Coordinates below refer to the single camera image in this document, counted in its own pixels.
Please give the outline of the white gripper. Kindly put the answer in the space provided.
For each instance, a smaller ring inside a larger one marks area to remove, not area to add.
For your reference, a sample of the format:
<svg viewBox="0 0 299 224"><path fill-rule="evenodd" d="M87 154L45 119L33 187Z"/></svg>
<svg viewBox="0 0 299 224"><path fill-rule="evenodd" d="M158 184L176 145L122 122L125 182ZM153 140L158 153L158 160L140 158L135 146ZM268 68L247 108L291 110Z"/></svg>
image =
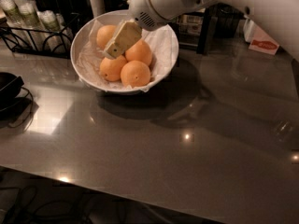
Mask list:
<svg viewBox="0 0 299 224"><path fill-rule="evenodd" d="M142 37L142 28L154 31L184 13L184 0L128 0L132 20L121 21L103 54L116 59Z"/></svg>

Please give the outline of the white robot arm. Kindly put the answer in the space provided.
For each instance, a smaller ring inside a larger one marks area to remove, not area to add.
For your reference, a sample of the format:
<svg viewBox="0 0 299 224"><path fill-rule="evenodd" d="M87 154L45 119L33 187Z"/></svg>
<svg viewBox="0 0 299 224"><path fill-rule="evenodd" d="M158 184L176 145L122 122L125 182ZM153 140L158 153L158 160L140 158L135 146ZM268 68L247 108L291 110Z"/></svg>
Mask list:
<svg viewBox="0 0 299 224"><path fill-rule="evenodd" d="M299 0L129 0L129 18L121 22L104 54L114 59L141 37L184 13L223 3L245 14L295 60L299 60Z"/></svg>

